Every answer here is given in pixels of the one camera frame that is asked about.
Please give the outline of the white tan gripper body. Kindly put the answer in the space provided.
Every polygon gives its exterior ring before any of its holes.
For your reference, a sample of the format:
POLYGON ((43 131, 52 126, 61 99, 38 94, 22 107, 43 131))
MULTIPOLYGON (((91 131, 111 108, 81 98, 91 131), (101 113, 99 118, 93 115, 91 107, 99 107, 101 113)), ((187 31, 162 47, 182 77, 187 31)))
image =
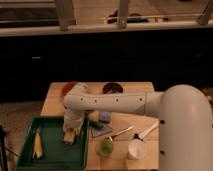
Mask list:
POLYGON ((63 142, 65 144, 72 145, 78 134, 79 134, 79 131, 77 129, 69 129, 64 135, 63 142))

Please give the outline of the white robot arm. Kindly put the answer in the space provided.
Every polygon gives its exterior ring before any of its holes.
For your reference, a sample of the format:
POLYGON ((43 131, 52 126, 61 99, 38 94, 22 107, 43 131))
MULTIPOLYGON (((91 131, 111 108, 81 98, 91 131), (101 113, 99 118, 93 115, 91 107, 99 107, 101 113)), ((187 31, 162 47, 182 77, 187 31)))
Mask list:
POLYGON ((213 171, 213 111, 190 85, 164 92, 91 94, 77 83, 65 95, 64 124, 76 128, 87 110, 147 115, 159 119, 159 171, 213 171))

